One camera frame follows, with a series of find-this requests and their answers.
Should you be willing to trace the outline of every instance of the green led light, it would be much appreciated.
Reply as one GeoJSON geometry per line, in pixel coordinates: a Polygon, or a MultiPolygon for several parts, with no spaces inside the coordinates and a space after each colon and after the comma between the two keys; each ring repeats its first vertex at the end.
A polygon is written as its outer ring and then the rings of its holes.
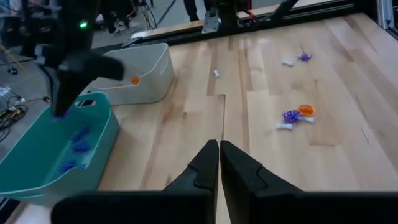
{"type": "Polygon", "coordinates": [[[88,27],[88,23],[87,22],[83,21],[83,22],[80,23],[80,28],[86,29],[87,27],[88,27]]]}

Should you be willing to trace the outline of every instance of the blue spiky toy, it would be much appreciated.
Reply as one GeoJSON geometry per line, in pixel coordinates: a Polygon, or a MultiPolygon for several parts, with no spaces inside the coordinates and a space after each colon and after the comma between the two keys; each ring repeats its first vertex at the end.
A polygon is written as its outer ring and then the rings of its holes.
{"type": "Polygon", "coordinates": [[[77,144],[72,145],[73,152],[77,154],[87,153],[88,151],[90,151],[90,149],[90,144],[88,143],[88,141],[85,140],[82,140],[77,144]]]}
{"type": "Polygon", "coordinates": [[[84,128],[82,128],[80,131],[78,131],[72,138],[72,142],[76,143],[78,141],[80,141],[81,139],[83,139],[83,137],[85,135],[87,135],[88,133],[90,133],[90,127],[89,126],[85,126],[84,128]]]}
{"type": "Polygon", "coordinates": [[[67,118],[69,116],[69,114],[70,114],[70,111],[67,110],[67,112],[65,112],[65,114],[63,116],[53,117],[52,122],[57,122],[57,121],[63,120],[65,118],[67,118]]]}
{"type": "Polygon", "coordinates": [[[64,173],[68,172],[68,170],[75,168],[75,167],[76,167],[75,160],[63,161],[61,164],[60,172],[64,174],[64,173]]]}
{"type": "Polygon", "coordinates": [[[312,58],[312,54],[307,54],[307,53],[302,53],[300,56],[297,56],[297,58],[302,61],[302,62],[308,62],[312,58]]]}
{"type": "Polygon", "coordinates": [[[299,121],[299,117],[302,117],[299,110],[290,110],[283,111],[282,117],[284,118],[283,122],[287,124],[293,124],[299,121]]]}

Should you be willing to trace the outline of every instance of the white bin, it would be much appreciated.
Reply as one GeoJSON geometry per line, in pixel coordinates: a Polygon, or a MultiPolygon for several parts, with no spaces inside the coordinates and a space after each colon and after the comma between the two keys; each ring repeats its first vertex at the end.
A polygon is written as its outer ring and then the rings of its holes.
{"type": "Polygon", "coordinates": [[[124,78],[121,81],[98,78],[88,89],[106,93],[112,105],[154,103],[167,94],[174,78],[174,69],[167,44],[113,50],[104,54],[122,61],[124,78]],[[133,85],[132,77],[140,77],[133,85]]]}

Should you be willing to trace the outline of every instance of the white dog bone toy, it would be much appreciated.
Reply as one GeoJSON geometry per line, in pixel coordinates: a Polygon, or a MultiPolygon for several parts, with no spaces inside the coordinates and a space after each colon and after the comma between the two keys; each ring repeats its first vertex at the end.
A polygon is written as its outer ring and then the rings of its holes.
{"type": "Polygon", "coordinates": [[[282,61],[282,65],[293,67],[294,66],[294,62],[292,62],[290,60],[283,60],[282,61]]]}
{"type": "Polygon", "coordinates": [[[301,121],[308,121],[308,122],[311,122],[311,123],[315,124],[315,118],[299,116],[297,119],[299,119],[301,121]]]}
{"type": "Polygon", "coordinates": [[[276,124],[276,129],[278,129],[278,130],[280,130],[280,129],[293,130],[293,124],[280,124],[280,123],[277,123],[276,124]]]}
{"type": "Polygon", "coordinates": [[[218,72],[218,70],[214,70],[214,76],[216,78],[220,77],[220,73],[218,72]]]}

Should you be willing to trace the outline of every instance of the toy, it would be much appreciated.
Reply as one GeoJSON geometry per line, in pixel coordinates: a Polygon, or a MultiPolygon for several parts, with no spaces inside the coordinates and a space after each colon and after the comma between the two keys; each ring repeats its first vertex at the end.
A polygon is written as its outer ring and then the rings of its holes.
{"type": "Polygon", "coordinates": [[[52,122],[57,122],[62,119],[65,119],[67,116],[69,116],[69,113],[70,113],[69,110],[67,110],[67,112],[63,116],[53,117],[52,122]]]}
{"type": "Polygon", "coordinates": [[[288,66],[288,67],[293,67],[294,66],[294,62],[290,61],[290,60],[283,60],[282,61],[282,65],[288,66]]]}
{"type": "Polygon", "coordinates": [[[88,133],[90,133],[90,127],[89,126],[85,126],[83,129],[81,129],[79,132],[77,132],[73,138],[72,138],[72,142],[76,143],[78,141],[80,141],[81,139],[83,139],[83,137],[85,135],[87,135],[88,133]]]}
{"type": "Polygon", "coordinates": [[[138,83],[139,83],[139,77],[132,77],[132,78],[130,79],[130,81],[131,81],[131,83],[132,83],[133,85],[138,85],[138,83]]]}
{"type": "Polygon", "coordinates": [[[311,60],[312,54],[307,54],[304,52],[302,55],[297,56],[297,58],[302,62],[308,62],[309,60],[311,60]]]}
{"type": "Polygon", "coordinates": [[[75,160],[64,161],[61,164],[60,172],[64,174],[64,173],[68,172],[68,170],[70,170],[72,168],[75,168],[75,167],[76,167],[76,161],[75,160]]]}
{"type": "Polygon", "coordinates": [[[300,116],[297,119],[300,120],[300,121],[308,121],[310,123],[315,124],[315,118],[308,118],[308,117],[305,117],[305,116],[300,116]]]}
{"type": "Polygon", "coordinates": [[[218,72],[218,70],[214,70],[214,76],[216,78],[220,77],[220,73],[218,72]]]}
{"type": "Polygon", "coordinates": [[[292,124],[297,122],[299,119],[298,117],[301,117],[302,115],[300,114],[299,110],[290,110],[290,111],[283,111],[282,112],[282,117],[284,118],[283,122],[287,124],[292,124]]]}
{"type": "Polygon", "coordinates": [[[83,154],[91,150],[90,144],[88,141],[82,140],[77,144],[73,144],[71,149],[74,153],[83,154]]]}
{"type": "Polygon", "coordinates": [[[277,123],[276,124],[276,129],[289,129],[289,130],[293,130],[293,124],[280,124],[277,123]]]}
{"type": "Polygon", "coordinates": [[[298,110],[301,115],[306,117],[312,117],[315,112],[315,108],[311,105],[300,105],[298,110]]]}

